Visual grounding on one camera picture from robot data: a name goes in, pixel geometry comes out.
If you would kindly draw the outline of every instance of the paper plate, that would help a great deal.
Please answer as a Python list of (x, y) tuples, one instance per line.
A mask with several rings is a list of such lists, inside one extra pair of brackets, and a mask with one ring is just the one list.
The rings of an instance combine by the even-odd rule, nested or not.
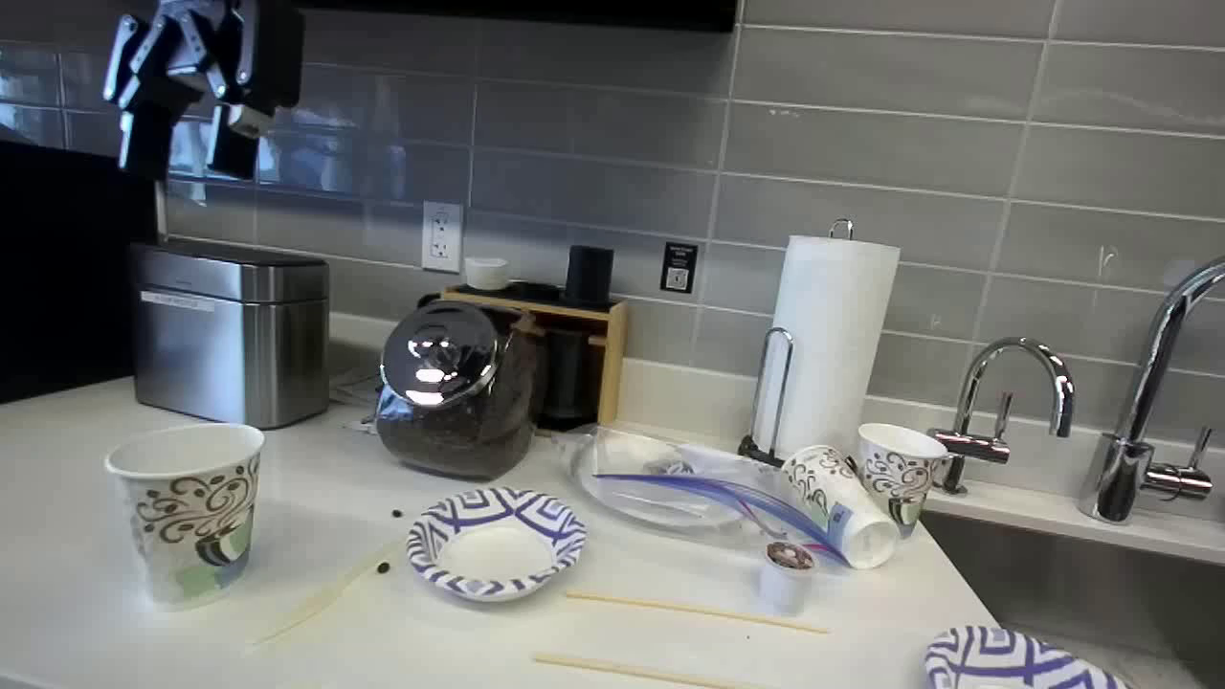
[(741, 522), (735, 505), (642, 488), (642, 484), (617, 484), (602, 477), (667, 477), (667, 470), (694, 470), (709, 477), (709, 468), (696, 457), (679, 454), (675, 446), (662, 446), (653, 436), (602, 428), (588, 436), (583, 454), (570, 461), (570, 477), (606, 510), (653, 525), (653, 528), (722, 528)]
[(1120, 689), (1120, 682), (1059, 648), (1010, 627), (948, 627), (926, 648), (931, 689)]
[(422, 514), (409, 568), (446, 599), (515, 602), (583, 558), (583, 522), (555, 497), (483, 488)]

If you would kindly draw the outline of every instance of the kitchen sink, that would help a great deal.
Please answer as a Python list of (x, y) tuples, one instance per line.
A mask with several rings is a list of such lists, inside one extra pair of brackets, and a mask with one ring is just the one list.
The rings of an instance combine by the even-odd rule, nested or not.
[(1032, 632), (1125, 687), (1225, 687), (1225, 570), (959, 517), (924, 517), (1003, 627)]

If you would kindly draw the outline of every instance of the white countertop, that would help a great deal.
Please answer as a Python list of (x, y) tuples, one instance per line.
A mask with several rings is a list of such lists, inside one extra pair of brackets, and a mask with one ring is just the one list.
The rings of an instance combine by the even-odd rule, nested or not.
[[(130, 385), (0, 408), (0, 687), (647, 687), (532, 663), (566, 654), (712, 687), (917, 689), (924, 648), (940, 627), (992, 623), (924, 528), (880, 570), (824, 570), (805, 613), (782, 618), (820, 636), (583, 607), (566, 595), (769, 618), (753, 599), (759, 548), (606, 514), (566, 484), (551, 436), (497, 484), (570, 502), (588, 525), (584, 558), (519, 607), (457, 607), (409, 575), (403, 539), (409, 517), (471, 484), (399, 468), (356, 419), (335, 408), (271, 432), (250, 570), (219, 602), (155, 611), (98, 457), (185, 419), (135, 408)], [(309, 623), (257, 642), (348, 570), (362, 575)]]

